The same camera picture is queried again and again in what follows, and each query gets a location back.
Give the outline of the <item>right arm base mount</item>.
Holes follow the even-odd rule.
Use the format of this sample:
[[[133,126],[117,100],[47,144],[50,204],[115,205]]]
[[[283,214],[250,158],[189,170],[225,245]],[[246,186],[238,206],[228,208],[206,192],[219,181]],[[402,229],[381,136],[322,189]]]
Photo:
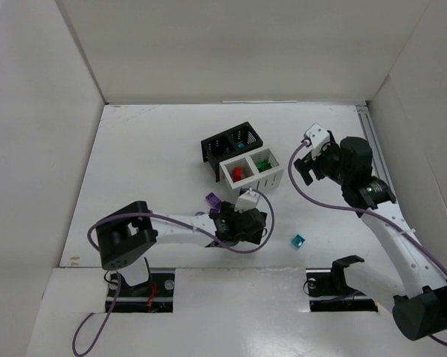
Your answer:
[[[303,291],[310,312],[378,312],[377,303],[347,287],[330,268],[308,268]]]

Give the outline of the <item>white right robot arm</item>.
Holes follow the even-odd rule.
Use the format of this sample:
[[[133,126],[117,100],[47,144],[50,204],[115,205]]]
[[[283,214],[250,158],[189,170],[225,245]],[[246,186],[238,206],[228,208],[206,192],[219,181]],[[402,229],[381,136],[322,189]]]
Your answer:
[[[329,130],[313,124],[299,146],[309,151],[289,159],[288,173],[298,171],[306,185],[331,179],[346,204],[372,231],[389,257],[398,279],[384,276],[363,258],[350,255],[332,262],[324,273],[307,273],[309,294],[327,302],[358,293],[389,311],[409,340],[434,338],[447,330],[447,268],[428,252],[405,221],[395,194],[373,174],[373,151],[363,138],[335,141]]]

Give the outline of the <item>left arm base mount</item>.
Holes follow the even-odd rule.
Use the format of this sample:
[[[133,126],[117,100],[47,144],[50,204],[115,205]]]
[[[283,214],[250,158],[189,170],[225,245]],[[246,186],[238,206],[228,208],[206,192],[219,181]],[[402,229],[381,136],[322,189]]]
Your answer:
[[[175,288],[175,269],[151,269],[151,278],[141,287],[131,287],[122,280],[117,302],[118,313],[171,313]]]

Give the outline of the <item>red lego block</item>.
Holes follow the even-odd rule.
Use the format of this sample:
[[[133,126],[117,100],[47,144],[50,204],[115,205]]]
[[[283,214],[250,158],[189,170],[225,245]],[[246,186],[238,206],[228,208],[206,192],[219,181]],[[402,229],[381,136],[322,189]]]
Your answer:
[[[244,169],[242,167],[236,167],[232,174],[233,182],[241,181],[245,178]]]

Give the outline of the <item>green rounded lego block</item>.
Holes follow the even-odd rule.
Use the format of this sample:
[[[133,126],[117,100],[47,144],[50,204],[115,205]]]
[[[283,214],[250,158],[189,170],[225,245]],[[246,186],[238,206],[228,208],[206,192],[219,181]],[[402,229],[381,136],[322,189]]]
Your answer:
[[[271,162],[269,160],[262,160],[256,163],[256,168],[259,173],[265,172],[272,168]]]

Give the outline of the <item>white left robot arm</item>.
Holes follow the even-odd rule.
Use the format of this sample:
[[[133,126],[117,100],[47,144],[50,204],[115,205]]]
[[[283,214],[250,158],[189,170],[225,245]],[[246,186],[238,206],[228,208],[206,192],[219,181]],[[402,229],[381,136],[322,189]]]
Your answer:
[[[96,222],[88,239],[99,251],[101,266],[119,274],[131,289],[148,286],[149,263],[146,253],[157,244],[190,244],[203,248],[225,248],[247,242],[260,246],[268,236],[268,214],[257,208],[237,210],[223,202],[217,213],[175,216],[154,213],[145,201],[136,201]]]

